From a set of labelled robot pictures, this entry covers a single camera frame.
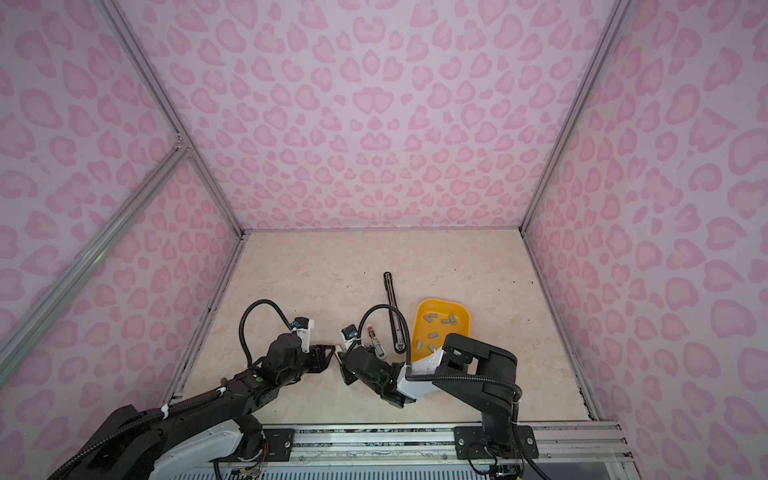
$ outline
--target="metal frame bar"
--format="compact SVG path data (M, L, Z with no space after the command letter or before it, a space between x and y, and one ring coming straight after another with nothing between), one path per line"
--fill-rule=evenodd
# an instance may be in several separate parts
M294 465L465 465L453 428L468 423L265 425L293 428ZM634 462L616 422L529 422L538 462Z
M635 0L616 0L611 9L611 13L608 16L608 22L605 24L605 28L603 28L600 40L598 41L598 46L594 50L589 63L587 63L587 70L584 73L584 78L576 92L574 102L571 104L571 108L568 110L568 114L565 117L563 128L558 133L554 148L552 148L552 152L547 159L547 166L536 184L531 203L525 211L523 223L520 226L520 231L524 235L531 226L533 218L544 198L544 194L551 183L554 169L560 164L564 153L567 150L568 142L571 141L571 137L578 127L579 120L587 109L589 99L605 71L608 60L611 58L611 55L616 48L616 44L621 37L621 32L627 24L629 14L635 3Z
M587 381L587 374L584 373L584 367L581 365L581 362L579 362L571 337L565 329L565 321L563 320L562 315L560 315L558 305L554 301L554 297L549 291L549 287L547 287L547 284L541 277L541 271L538 269L536 259L531 250L531 244L528 242L528 237L523 235L522 239L523 245L525 245L525 251L528 252L528 258L531 260L531 265L533 265L533 271L536 273L536 280L541 288L541 292L544 294L544 300L547 303L547 308L549 308L549 313L554 321L554 329L557 330L558 336L560 336L563 350L565 350L565 355L568 357L568 361L571 364L571 370L573 370L581 398L584 400L584 406L587 408L587 414L591 419L606 419L606 415L600 407L600 403L597 401L597 397L595 397L594 392L589 385L589 381Z
M608 21L603 29L600 40L598 41L598 46L594 50L588 63L587 70L579 85L574 102L571 104L571 108L566 115L563 128L558 133L555 146L552 148L550 157L547 160L547 166L536 185L531 204L528 205L528 209L523 217L523 223L520 226L520 234L523 239L523 244L525 245L525 250L528 252L528 258L531 260L534 272L536 272L538 284L544 294L547 307L554 320L554 326L560 336L560 341L563 344L565 354L568 357L568 361L571 363L571 369L574 372L581 398L584 400L584 406L587 408L590 418L593 419L604 419L605 414L600 407L600 403L594 396L592 388L589 386L587 376L584 373L584 368L576 355L576 350L568 335L568 331L565 329L565 322L558 311L557 303L554 301L554 297L549 291L547 284L544 282L544 278L541 275L541 271L539 270L539 266L536 263L533 251L531 250L531 244L527 233L531 228L534 219L538 215L538 211L543 205L547 190L554 178L555 169L564 158L568 143L571 141L571 137L578 128L581 117L588 108L589 100L594 93L594 89L597 87L602 74L605 72L611 55L616 48L616 44L621 38L622 31L629 22L632 8L635 4L635 0L616 0L614 3L611 13L608 16Z
M185 141L190 145L193 153L192 165L200 176L200 179L203 181L205 189L208 190L208 194L227 220L232 231L238 238L242 237L243 228L240 225L240 221L237 219L227 198L224 196L219 185L208 170L202 154L195 145L194 139L189 135L189 132L184 126L181 116L176 110L170 96L165 91L160 77L150 63L144 48L141 46L133 27L131 27L131 24L125 16L125 12L123 12L122 7L119 5L118 0L92 0L92 2L114 33L115 38L123 48L123 52L128 57L128 60L131 61L136 73L144 82L144 86L147 87L149 95L154 99L155 104L157 104L164 120L168 123L171 130L175 132L177 139L179 141Z
M200 321L197 322L195 330L192 332L192 337L190 337L189 342L187 342L184 354L176 365L173 379L168 384L164 393L164 402L167 403L171 400L179 400L182 398L182 395L184 394L184 385L187 383L192 370L194 370L194 366L200 356L200 351L203 349L205 339L208 337L208 332L210 332L210 328L214 324L214 319L219 312L219 307L221 306L224 294L227 292L227 287L232 280L232 276L237 268L237 263L240 261L240 257L243 254L246 242L247 235L236 240L235 244L232 246L232 251L227 258L227 264L225 265L224 270L222 270L221 276L214 287L214 294L208 300L208 304L203 310Z
M19 322L10 340L0 349L0 389L27 355L38 345L61 312L80 293L93 273L131 229L134 221L163 189L185 158L189 147L180 142L166 155L146 181L133 192L106 227L83 248L45 297Z

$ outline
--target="beige marble surface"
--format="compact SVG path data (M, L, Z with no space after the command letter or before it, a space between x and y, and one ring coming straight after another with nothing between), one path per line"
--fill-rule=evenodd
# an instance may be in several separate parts
M315 320L313 343L338 343L339 329L386 303L382 275L392 272L399 308L413 329L429 297L459 302L472 315L472 337L518 357L520 420L586 420L587 412L517 230L253 233L184 389L190 397L245 367L240 316L258 299L274 300L289 320ZM369 317L392 349L385 310ZM269 306L246 325L254 359L285 331ZM397 409L361 382L345 386L338 363L284 387L256 413L262 423L464 422L478 412L444 392Z

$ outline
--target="orange plastic tray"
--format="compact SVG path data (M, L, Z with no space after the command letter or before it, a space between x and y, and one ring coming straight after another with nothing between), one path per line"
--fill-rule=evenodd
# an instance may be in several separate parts
M432 318L431 322L427 322L424 320L424 315L429 313L437 313L437 318ZM456 325L442 322L450 315L456 318ZM419 304L419 309L416 311L416 322L411 336L411 360L415 362L432 355L429 345L433 345L435 349L440 348L445 342L445 336L449 333L461 333L464 336L469 336L471 323L472 318L469 311L460 303L436 298L424 300ZM429 338L430 333L437 333L438 335L431 339ZM419 340L422 341L421 349L416 348L419 345Z

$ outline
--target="black cable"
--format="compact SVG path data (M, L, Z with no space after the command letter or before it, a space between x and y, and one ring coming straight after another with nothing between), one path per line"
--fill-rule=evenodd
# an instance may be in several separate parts
M531 459L530 455L523 448L523 442L520 440L520 433L518 432L518 403L512 403L512 438L515 440L515 447L520 451L525 458L525 461L533 468L533 471L538 473L538 476L542 480L551 480L546 473Z
M214 458L211 460L214 464L214 476L216 476L216 480L222 480L221 478L221 470L219 470L219 459Z
M283 321L283 323L286 324L288 331L291 330L290 323L288 323L288 319L286 318L285 314L283 314L283 311L280 309L280 307L278 307L277 304L272 300L261 299L251 303L248 308L245 309L245 312L243 312L243 316L240 318L240 328L237 330L237 335L240 338L240 346L243 347L243 353L245 353L245 358L247 361L246 368L249 368L253 364L253 357L250 355L248 345L245 343L245 320L248 318L248 314L251 310L264 303L274 308L275 311L277 311L277 314L280 315L280 319Z
M170 418L173 415L179 415L180 413L197 409L207 403L214 401L215 399L218 399L219 397L221 397L221 393L219 392L219 390L216 390L206 398L195 400L194 402L189 402L189 403L182 402L182 403L176 404L175 406L169 406L168 418ZM102 447L107 445L109 442L113 442L114 440L119 439L121 436L126 435L144 425L147 425L152 422L156 422L157 420L162 420L163 417L165 417L165 414L162 411L148 413L143 417L134 420L133 422L129 422L126 425L123 425L122 427L115 430L111 434L105 436L101 440L97 440L96 442L92 442L84 446L80 450L80 452L75 454L72 458L70 458L69 460L64 462L63 465L57 468L56 471L53 472L51 476L48 477L48 480L58 480L59 478L66 475L74 467L76 467L80 462L82 462L83 458L89 456L93 452L96 452L98 449L101 449Z
M468 456L467 456L467 462L469 462L469 466L472 467L472 470L475 471L476 474L480 475L481 477L487 476L489 473L491 473L491 468L488 467L488 470L485 472L481 472L478 470L473 464L472 464L472 446L473 445L479 445L478 443L470 443L468 446ZM498 457L496 455L491 455L493 457L493 466L498 465Z

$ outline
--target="pink leopard print wall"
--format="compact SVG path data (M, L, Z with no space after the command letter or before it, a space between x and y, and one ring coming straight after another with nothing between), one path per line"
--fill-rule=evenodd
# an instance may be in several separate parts
M612 4L122 2L257 229L519 225Z
M531 236L648 480L768 477L767 17L641 2Z
M88 0L0 5L0 345L170 150Z
M118 406L160 405L233 242L182 165L0 391L0 477L45 478Z

